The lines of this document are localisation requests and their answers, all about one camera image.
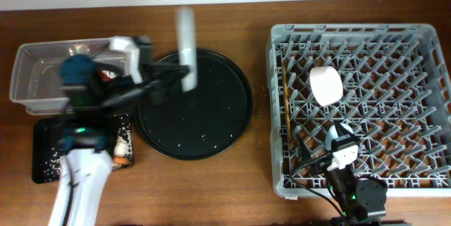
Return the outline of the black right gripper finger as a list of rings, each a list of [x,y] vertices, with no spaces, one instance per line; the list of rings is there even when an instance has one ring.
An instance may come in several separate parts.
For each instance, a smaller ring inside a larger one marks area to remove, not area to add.
[[[335,140],[337,142],[342,142],[342,141],[351,141],[351,142],[358,142],[359,138],[351,131],[349,131],[346,127],[345,124],[339,121],[334,121],[333,122],[334,127],[335,127],[335,131],[337,132],[338,137],[335,138]]]
[[[305,168],[310,168],[313,164],[311,159],[311,154],[304,143],[304,140],[300,137],[299,134],[295,135],[296,141],[297,141],[297,150],[298,150],[298,159],[299,159],[299,165],[297,166],[297,169],[295,170],[295,173],[300,173]]]

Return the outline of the light blue cup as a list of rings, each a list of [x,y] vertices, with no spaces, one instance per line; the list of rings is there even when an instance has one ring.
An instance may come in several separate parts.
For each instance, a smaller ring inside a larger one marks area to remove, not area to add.
[[[353,133],[352,128],[351,128],[348,124],[341,123],[341,125],[342,125],[347,131]],[[324,146],[325,146],[325,149],[326,149],[327,151],[330,151],[330,150],[331,150],[332,141],[333,141],[334,139],[338,138],[338,137],[339,137],[339,135],[338,135],[338,132],[337,132],[337,130],[336,130],[336,128],[335,128],[335,125],[332,125],[332,126],[330,127],[330,129],[328,130],[328,133],[327,133],[327,135],[326,135],[325,142],[324,142]]]

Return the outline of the red snack wrapper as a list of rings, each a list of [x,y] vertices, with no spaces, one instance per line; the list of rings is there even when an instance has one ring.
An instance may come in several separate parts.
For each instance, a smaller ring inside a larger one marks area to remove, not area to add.
[[[117,76],[116,73],[107,71],[107,70],[99,71],[99,75],[104,82],[110,81],[110,80],[116,78],[116,76]]]

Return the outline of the grey plate with food scraps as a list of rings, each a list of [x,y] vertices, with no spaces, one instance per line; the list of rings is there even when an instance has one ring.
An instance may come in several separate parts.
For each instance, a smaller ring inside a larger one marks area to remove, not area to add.
[[[188,92],[197,87],[197,42],[194,11],[182,7],[177,17],[177,36],[179,64],[186,65],[188,74],[181,81],[182,91]]]

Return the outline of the pink bowl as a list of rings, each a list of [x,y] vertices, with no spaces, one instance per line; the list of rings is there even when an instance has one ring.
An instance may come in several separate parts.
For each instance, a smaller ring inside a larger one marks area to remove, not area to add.
[[[311,92],[320,106],[331,105],[343,97],[342,80],[334,67],[312,68],[309,80]]]

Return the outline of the wooden chopstick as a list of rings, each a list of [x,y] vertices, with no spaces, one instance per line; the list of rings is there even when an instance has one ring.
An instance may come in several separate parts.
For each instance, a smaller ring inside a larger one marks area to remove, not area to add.
[[[287,136],[288,140],[291,139],[291,128],[290,128],[290,105],[288,102],[288,86],[287,86],[287,78],[286,78],[286,67],[285,63],[282,63],[283,69],[283,93],[284,93],[284,103],[285,103],[285,122],[287,127]]]

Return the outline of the orange carrot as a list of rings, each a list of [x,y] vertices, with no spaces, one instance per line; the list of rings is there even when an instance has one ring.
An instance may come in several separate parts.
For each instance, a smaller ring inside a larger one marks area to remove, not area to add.
[[[113,163],[117,167],[128,167],[132,163],[132,161],[126,157],[114,156]]]

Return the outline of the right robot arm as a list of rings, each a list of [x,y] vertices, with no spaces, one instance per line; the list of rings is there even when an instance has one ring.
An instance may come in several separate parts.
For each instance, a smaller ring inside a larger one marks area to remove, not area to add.
[[[357,160],[360,138],[350,128],[335,121],[329,133],[326,153],[316,158],[311,157],[300,135],[292,137],[297,143],[299,166],[290,171],[289,177],[293,179],[303,170],[313,177],[325,177],[330,198],[298,181],[295,184],[334,207],[339,216],[330,220],[331,225],[381,225],[381,218],[386,215],[388,185],[378,178],[358,177],[353,173],[352,164]]]

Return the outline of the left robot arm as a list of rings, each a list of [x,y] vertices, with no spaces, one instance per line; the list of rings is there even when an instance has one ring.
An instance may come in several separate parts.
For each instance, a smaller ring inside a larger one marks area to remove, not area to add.
[[[50,225],[94,225],[101,195],[112,171],[117,139],[116,115],[143,101],[160,104],[171,89],[191,75],[188,65],[145,63],[138,66],[144,80],[131,76],[104,81],[104,64],[86,54],[61,65],[61,88],[69,98],[63,112],[60,178]]]

